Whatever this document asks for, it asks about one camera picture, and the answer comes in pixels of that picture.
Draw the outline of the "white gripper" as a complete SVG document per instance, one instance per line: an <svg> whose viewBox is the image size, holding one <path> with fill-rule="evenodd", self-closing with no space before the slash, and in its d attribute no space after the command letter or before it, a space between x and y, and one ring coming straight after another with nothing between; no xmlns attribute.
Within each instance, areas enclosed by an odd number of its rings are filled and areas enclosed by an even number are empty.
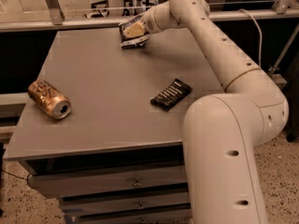
<svg viewBox="0 0 299 224"><path fill-rule="evenodd" d="M126 39L142 36L146 31L150 34L157 34L161 31L154 19L154 14L149 10L142 14L140 20L133 23L127 22L122 26L123 36Z"/></svg>

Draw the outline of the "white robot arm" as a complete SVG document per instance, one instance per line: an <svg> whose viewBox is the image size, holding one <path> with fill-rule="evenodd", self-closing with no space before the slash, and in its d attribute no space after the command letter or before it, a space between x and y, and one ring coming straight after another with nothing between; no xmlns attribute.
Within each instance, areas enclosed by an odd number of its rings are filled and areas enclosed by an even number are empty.
<svg viewBox="0 0 299 224"><path fill-rule="evenodd" d="M168 0L121 23L135 46L145 35L188 28L223 91L195 101L183 120L192 224L268 224L254 148L289 116L274 81L209 17L205 0Z"/></svg>

